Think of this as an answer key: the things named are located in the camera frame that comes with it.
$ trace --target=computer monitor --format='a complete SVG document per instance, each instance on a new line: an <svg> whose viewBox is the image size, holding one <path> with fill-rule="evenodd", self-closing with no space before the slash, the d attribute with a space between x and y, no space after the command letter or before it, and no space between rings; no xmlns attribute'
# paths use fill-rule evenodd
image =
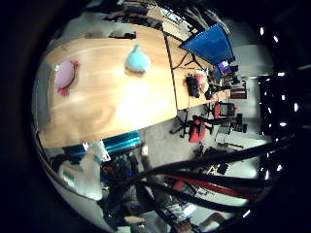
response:
<svg viewBox="0 0 311 233"><path fill-rule="evenodd" d="M231 68L226 60L219 63L218 67L220 68L223 75L231 73Z"/></svg>
<svg viewBox="0 0 311 233"><path fill-rule="evenodd" d="M180 48L201 57L214 66L234 60L229 39L220 24L215 24L184 41Z"/></svg>

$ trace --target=light blue bag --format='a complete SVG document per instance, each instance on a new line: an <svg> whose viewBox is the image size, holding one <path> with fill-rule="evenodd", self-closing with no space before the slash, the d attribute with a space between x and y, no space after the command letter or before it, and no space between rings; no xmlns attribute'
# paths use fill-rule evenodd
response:
<svg viewBox="0 0 311 233"><path fill-rule="evenodd" d="M126 59L125 66L131 71L145 72L151 67L152 61L144 52L140 51L139 48L140 45L137 43Z"/></svg>

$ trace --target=black office chair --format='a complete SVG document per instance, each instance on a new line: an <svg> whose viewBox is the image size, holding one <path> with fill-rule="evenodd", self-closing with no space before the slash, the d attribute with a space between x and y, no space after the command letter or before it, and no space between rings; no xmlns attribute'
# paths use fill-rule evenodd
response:
<svg viewBox="0 0 311 233"><path fill-rule="evenodd" d="M203 116L192 116L192 120L188 120L188 111L184 110L184 112L186 113L184 120L176 116L176 119L179 120L180 127L176 130L170 130L169 132L170 134L176 134L183 130L183 134L181 134L180 137L185 138L185 135L189 134L190 143L200 142L204 138L206 129L209 129L210 134L212 134L214 125L220 125L231 121L231 117L208 119Z"/></svg>
<svg viewBox="0 0 311 233"><path fill-rule="evenodd" d="M233 103L223 103L223 102L216 102L215 104L209 103L204 105L206 113L202 114L209 116L212 113L214 118L220 117L234 117L235 116L235 106Z"/></svg>

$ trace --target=pink bag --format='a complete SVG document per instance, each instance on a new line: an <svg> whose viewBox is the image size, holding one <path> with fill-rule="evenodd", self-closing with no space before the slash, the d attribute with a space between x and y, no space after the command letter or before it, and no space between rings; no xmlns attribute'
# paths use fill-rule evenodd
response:
<svg viewBox="0 0 311 233"><path fill-rule="evenodd" d="M75 78L75 67L78 60L63 61L56 72L55 87L56 91L62 96L68 95L67 87Z"/></svg>

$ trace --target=desk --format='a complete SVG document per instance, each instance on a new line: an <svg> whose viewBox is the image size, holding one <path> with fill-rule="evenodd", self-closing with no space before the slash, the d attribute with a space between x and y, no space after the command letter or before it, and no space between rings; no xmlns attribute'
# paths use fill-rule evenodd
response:
<svg viewBox="0 0 311 233"><path fill-rule="evenodd" d="M46 61L78 59L69 96L51 88L51 122L40 133L45 148L100 140L144 128L177 114L174 86L163 34L131 25L137 39L77 39L53 50ZM130 72L124 62L139 42L152 61L145 74ZM53 86L55 73L51 75Z"/></svg>
<svg viewBox="0 0 311 233"><path fill-rule="evenodd" d="M182 60L183 56L185 55L186 51L178 48L181 44L180 41L172 38L167 37L169 49L171 52L171 59L172 59L172 66L177 66L180 61ZM209 64L207 61L197 57L196 60L203 66L212 69L213 66ZM214 98L210 100L206 100L203 93L200 94L199 98L191 97L188 94L187 85L185 83L186 74L193 73L194 69L199 68L197 64L194 62L189 64L187 67L184 66L187 62L191 61L190 53L187 55L186 59L184 60L183 64L180 68L176 68L174 70L174 83L175 83L175 91L176 91L176 101L177 101L177 108L179 110L195 107L198 105L211 103L215 101L221 101L230 96L230 91L220 91L217 95L214 95Z"/></svg>

